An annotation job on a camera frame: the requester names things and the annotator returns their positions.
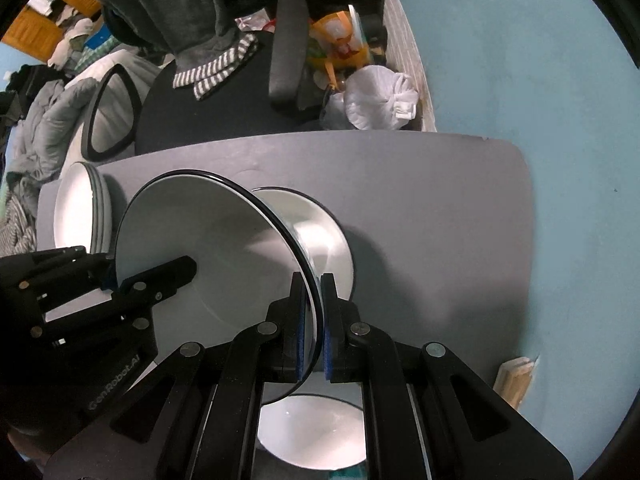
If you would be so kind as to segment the tied white plastic bag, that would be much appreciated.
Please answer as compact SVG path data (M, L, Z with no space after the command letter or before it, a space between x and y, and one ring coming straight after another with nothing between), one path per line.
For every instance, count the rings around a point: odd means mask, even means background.
M369 65L329 93L319 122L324 130L400 130L416 119L419 101L410 76Z

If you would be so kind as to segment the orange plastic bag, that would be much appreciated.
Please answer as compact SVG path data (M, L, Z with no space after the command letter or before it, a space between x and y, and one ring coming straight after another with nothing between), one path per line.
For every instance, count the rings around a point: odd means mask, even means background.
M337 76L373 63L360 16L351 4L313 22L309 27L306 62L328 77L332 90L340 88Z

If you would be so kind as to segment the black office chair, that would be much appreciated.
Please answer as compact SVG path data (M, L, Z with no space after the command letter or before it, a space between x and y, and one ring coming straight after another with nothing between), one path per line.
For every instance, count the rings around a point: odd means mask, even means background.
M120 50L99 62L96 93L75 140L94 164L213 140L317 130L321 94L306 65L306 0L278 0L274 32L250 32L227 78L176 88L159 68Z

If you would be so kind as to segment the dark grey hooded sweater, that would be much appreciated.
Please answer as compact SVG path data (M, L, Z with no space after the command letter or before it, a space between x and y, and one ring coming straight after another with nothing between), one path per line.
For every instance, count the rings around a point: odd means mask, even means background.
M233 6L247 0L99 0L142 40L175 58L172 86L206 99L258 49Z

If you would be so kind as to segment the striped shirt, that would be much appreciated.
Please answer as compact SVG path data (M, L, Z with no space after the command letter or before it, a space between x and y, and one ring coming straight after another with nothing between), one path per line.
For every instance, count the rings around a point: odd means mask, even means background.
M35 252L37 237L34 222L12 193L8 194L1 216L0 252L9 257Z

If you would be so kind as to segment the grey duvet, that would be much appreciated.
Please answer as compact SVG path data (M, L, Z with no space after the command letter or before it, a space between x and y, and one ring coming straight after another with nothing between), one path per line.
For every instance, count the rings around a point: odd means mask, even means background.
M89 77L70 86L62 80L49 81L40 89L18 128L15 153L6 170L13 194L35 194L58 176L76 125L98 85Z

